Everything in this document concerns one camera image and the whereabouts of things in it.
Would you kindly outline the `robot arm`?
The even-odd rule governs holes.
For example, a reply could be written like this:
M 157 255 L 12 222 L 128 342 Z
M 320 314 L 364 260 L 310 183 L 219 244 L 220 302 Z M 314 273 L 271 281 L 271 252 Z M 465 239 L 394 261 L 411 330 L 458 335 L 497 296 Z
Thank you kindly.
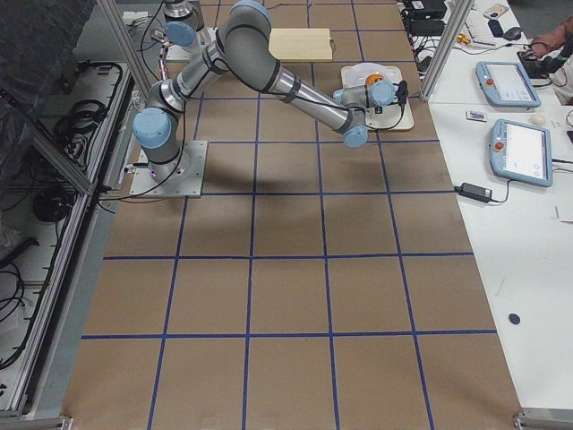
M 386 78 L 337 90 L 327 96 L 291 73 L 269 51 L 272 24 L 256 1 L 239 1 L 214 39 L 192 57 L 173 79 L 150 88 L 145 108 L 133 119 L 133 134 L 142 147 L 154 182 L 177 180 L 184 171 L 184 144 L 175 135 L 189 99 L 200 95 L 226 73 L 260 94 L 291 104 L 326 125 L 356 148 L 367 141 L 366 111 L 393 104 L 397 88 Z
M 215 39 L 216 31 L 206 26 L 200 1 L 165 0 L 163 14 L 168 41 L 187 54 L 199 52 Z

